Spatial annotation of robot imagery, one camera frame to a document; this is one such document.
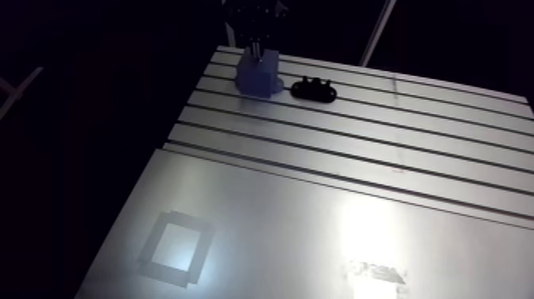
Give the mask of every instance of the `metal surface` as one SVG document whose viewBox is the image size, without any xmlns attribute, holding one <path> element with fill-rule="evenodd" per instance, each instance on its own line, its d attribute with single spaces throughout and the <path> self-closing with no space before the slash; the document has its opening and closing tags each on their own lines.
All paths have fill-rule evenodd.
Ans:
<svg viewBox="0 0 534 299">
<path fill-rule="evenodd" d="M 340 98 L 255 99 L 219 49 L 77 298 L 534 296 L 524 98 L 281 55 Z"/>
<path fill-rule="evenodd" d="M 244 134 L 253 138 L 276 140 L 304 148 L 331 153 L 342 157 L 366 159 L 378 164 L 435 176 L 454 177 L 475 184 L 491 184 L 495 188 L 515 188 L 534 192 L 534 176 L 517 175 L 517 172 L 492 165 L 463 161 L 416 150 L 368 142 L 344 136 L 290 126 L 263 119 L 231 115 L 195 107 L 185 107 L 181 122 L 207 126 L 226 132 Z M 172 140 L 180 135 L 171 134 Z"/>
<path fill-rule="evenodd" d="M 217 52 L 211 60 L 216 63 L 235 66 L 238 59 L 238 54 Z M 310 64 L 301 64 L 283 60 L 282 57 L 279 71 L 282 74 L 290 76 L 319 76 L 331 79 L 333 83 L 348 84 L 349 86 L 370 88 L 378 91 L 395 92 L 398 95 L 409 95 L 421 99 L 430 99 L 443 103 L 452 103 L 464 107 L 492 111 L 493 113 L 532 119 L 532 112 L 528 109 L 528 105 L 525 103 L 507 99 L 498 99 L 470 92 L 456 91 L 450 88 L 406 82 L 397 80 L 395 76 L 390 78 L 369 76 L 359 72 L 346 72 L 333 68 L 322 68 Z"/>
<path fill-rule="evenodd" d="M 478 184 L 422 175 L 363 161 L 339 157 L 311 149 L 282 145 L 275 142 L 245 138 L 215 130 L 176 125 L 169 138 L 190 145 L 235 153 L 267 163 L 287 165 L 305 172 L 321 173 L 340 180 L 356 181 L 398 192 L 437 197 L 438 200 L 488 207 L 519 216 L 534 216 L 532 195 L 488 188 Z"/>
<path fill-rule="evenodd" d="M 195 285 L 138 272 L 141 249 L 167 212 L 215 229 Z M 533 237 L 158 150 L 77 298 L 526 299 L 534 294 Z"/>
<path fill-rule="evenodd" d="M 235 53 L 235 54 L 243 53 L 243 49 L 236 49 L 236 48 L 225 47 L 225 46 L 219 46 L 217 50 L 221 52 L 226 52 L 226 53 Z M 528 101 L 524 96 L 511 95 L 505 92 L 492 91 L 492 90 L 485 89 L 485 88 L 473 87 L 469 85 L 452 83 L 452 82 L 447 82 L 447 81 L 442 81 L 442 80 L 436 80 L 436 79 L 430 79 L 430 78 L 424 78 L 424 77 L 412 76 L 412 75 L 406 75 L 406 74 L 399 74 L 399 73 L 394 73 L 394 72 L 387 72 L 387 71 L 382 71 L 382 70 L 377 70 L 377 69 L 372 69 L 372 68 L 362 68 L 362 67 L 357 67 L 357 66 L 347 65 L 347 64 L 336 64 L 336 63 L 329 62 L 329 61 L 315 60 L 315 59 L 309 59 L 309 58 L 303 58 L 303 57 L 297 57 L 297 56 L 280 55 L 280 59 L 284 61 L 291 61 L 291 62 L 296 62 L 296 63 L 301 63 L 301 64 L 310 64 L 316 67 L 333 68 L 333 69 L 337 69 L 340 71 L 356 72 L 356 73 L 365 74 L 369 76 L 378 76 L 378 77 L 384 77 L 384 78 L 390 78 L 390 79 L 395 78 L 398 81 L 420 83 L 422 85 L 440 87 L 444 89 L 452 89 L 456 91 L 464 91 L 464 92 L 475 94 L 475 95 L 485 95 L 487 97 L 491 97 L 495 99 L 505 99 L 508 101 L 528 104 Z"/>
<path fill-rule="evenodd" d="M 222 90 L 232 94 L 235 90 L 231 82 L 202 78 L 198 88 Z M 415 148 L 444 155 L 454 155 L 464 159 L 483 161 L 509 167 L 534 170 L 534 159 L 529 153 L 522 153 L 497 146 L 487 146 L 476 142 L 466 142 L 455 138 L 446 138 L 434 134 L 401 129 L 395 126 L 383 126 L 374 122 L 342 117 L 324 113 L 322 109 L 310 110 L 306 105 L 319 104 L 299 102 L 290 99 L 285 102 L 284 94 L 273 96 L 269 101 L 252 101 L 234 96 L 214 94 L 204 91 L 193 92 L 190 104 L 214 108 L 242 115 L 254 115 L 277 122 L 289 122 L 293 125 L 313 127 L 317 130 L 328 130 L 331 133 L 349 135 L 352 138 L 372 140 L 395 146 Z"/>
<path fill-rule="evenodd" d="M 506 214 L 490 212 L 480 208 L 467 207 L 439 200 L 426 200 L 423 197 L 413 194 L 399 193 L 387 188 L 379 188 L 366 184 L 359 184 L 351 181 L 342 181 L 333 177 L 325 177 L 316 173 L 305 173 L 296 169 L 290 169 L 280 165 L 271 165 L 260 161 L 246 160 L 235 155 L 228 155 L 214 150 L 205 148 L 190 147 L 185 144 L 165 143 L 164 150 L 173 153 L 182 153 L 191 157 L 200 157 L 210 161 L 217 161 L 228 165 L 235 165 L 246 169 L 258 170 L 263 173 L 287 177 L 292 180 L 306 181 L 314 184 L 320 184 L 327 187 L 339 188 L 346 191 L 361 193 L 363 195 L 373 196 L 384 200 L 411 204 L 418 207 L 425 207 L 431 210 L 448 212 L 461 216 L 469 216 L 475 219 L 483 219 L 495 223 L 503 223 L 514 227 L 521 227 L 534 230 L 534 222 L 528 219 L 514 217 Z"/>
<path fill-rule="evenodd" d="M 236 76 L 236 70 L 231 66 L 209 64 L 206 67 L 204 74 L 207 76 L 232 80 Z M 301 80 L 301 77 L 298 76 L 280 75 L 280 78 L 284 80 L 287 87 L 290 87 L 295 82 Z M 335 87 L 342 100 L 349 100 L 368 106 L 389 108 L 394 111 L 408 112 L 410 113 L 410 116 L 415 113 L 418 115 L 473 123 L 479 126 L 487 126 L 499 130 L 511 130 L 524 134 L 534 134 L 534 126 L 532 125 L 532 120 L 529 119 L 515 118 L 480 109 L 336 83 L 333 83 L 332 87 Z"/>
</svg>

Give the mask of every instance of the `black plastic part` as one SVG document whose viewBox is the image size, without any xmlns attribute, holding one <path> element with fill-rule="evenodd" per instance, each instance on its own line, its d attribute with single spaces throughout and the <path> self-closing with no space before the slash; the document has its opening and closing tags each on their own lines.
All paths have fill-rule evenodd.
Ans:
<svg viewBox="0 0 534 299">
<path fill-rule="evenodd" d="M 299 99 L 309 99 L 321 103 L 332 103 L 338 92 L 330 86 L 330 80 L 321 83 L 321 79 L 313 78 L 311 81 L 305 76 L 301 82 L 291 86 L 291 95 Z"/>
</svg>

